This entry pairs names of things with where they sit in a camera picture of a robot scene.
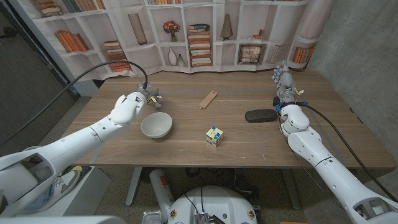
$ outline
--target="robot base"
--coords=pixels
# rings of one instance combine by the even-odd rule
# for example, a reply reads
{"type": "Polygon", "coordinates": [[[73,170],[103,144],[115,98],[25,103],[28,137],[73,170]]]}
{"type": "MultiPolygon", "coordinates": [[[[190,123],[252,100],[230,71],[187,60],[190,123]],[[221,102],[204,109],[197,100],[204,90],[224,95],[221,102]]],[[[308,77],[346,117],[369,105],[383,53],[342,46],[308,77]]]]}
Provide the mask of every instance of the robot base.
{"type": "MultiPolygon", "coordinates": [[[[199,213],[202,212],[202,197],[200,187],[186,193],[187,197],[196,206],[199,213]]],[[[215,215],[226,224],[247,223],[257,224],[252,205],[240,194],[233,190],[219,186],[202,187],[203,209],[209,217],[215,215]]],[[[172,205],[168,224],[195,223],[195,207],[183,195],[172,205]]]]}

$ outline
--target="gray wall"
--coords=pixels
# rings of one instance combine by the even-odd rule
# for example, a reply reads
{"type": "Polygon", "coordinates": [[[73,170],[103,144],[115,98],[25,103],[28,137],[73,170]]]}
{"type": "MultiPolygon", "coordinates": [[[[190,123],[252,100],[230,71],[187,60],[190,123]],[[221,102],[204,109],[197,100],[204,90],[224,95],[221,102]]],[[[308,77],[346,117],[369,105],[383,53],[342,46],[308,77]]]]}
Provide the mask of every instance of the gray wall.
{"type": "Polygon", "coordinates": [[[398,1],[338,0],[307,68],[321,72],[396,158],[398,1]]]}

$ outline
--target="black case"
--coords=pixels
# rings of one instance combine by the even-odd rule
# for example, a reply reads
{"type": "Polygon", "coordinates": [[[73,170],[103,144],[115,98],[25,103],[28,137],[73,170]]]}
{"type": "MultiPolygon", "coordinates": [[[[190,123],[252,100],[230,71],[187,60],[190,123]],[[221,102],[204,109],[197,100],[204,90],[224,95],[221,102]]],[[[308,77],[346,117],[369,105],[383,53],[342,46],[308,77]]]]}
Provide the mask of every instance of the black case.
{"type": "Polygon", "coordinates": [[[272,109],[248,111],[244,115],[249,123],[276,121],[278,114],[272,109]]]}

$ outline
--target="flower vase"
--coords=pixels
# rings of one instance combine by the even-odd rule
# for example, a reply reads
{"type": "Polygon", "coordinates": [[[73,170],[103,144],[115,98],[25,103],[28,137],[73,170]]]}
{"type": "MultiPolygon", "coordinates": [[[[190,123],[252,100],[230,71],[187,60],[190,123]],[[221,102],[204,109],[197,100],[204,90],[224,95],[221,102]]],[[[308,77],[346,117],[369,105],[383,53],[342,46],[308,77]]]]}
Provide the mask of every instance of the flower vase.
{"type": "Polygon", "coordinates": [[[172,36],[170,37],[171,42],[176,42],[177,41],[177,37],[175,36],[174,33],[172,33],[172,36]]]}
{"type": "Polygon", "coordinates": [[[177,65],[179,65],[179,67],[184,67],[185,65],[184,59],[182,58],[181,54],[178,55],[177,65]]]}
{"type": "Polygon", "coordinates": [[[171,47],[169,47],[168,60],[171,65],[177,65],[177,55],[174,53],[171,47]]]}

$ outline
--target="decorative vase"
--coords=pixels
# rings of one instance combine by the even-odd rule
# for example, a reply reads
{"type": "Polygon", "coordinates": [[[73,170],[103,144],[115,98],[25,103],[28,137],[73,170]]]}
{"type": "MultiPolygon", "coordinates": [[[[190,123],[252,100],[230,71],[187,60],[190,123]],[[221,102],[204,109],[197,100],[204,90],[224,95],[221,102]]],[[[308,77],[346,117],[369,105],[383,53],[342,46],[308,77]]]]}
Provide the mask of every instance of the decorative vase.
{"type": "Polygon", "coordinates": [[[177,55],[174,53],[173,49],[169,47],[169,62],[171,65],[177,65],[177,55]]]}
{"type": "Polygon", "coordinates": [[[171,34],[172,34],[172,36],[170,37],[170,40],[172,42],[176,42],[177,41],[177,37],[175,36],[174,32],[172,32],[171,34]]]}
{"type": "Polygon", "coordinates": [[[224,38],[224,40],[229,40],[232,36],[232,27],[231,27],[231,19],[229,18],[229,14],[225,15],[223,29],[221,30],[220,37],[224,38]]]}
{"type": "Polygon", "coordinates": [[[182,59],[181,54],[178,55],[177,65],[179,65],[179,67],[184,67],[185,65],[184,59],[182,59]]]}

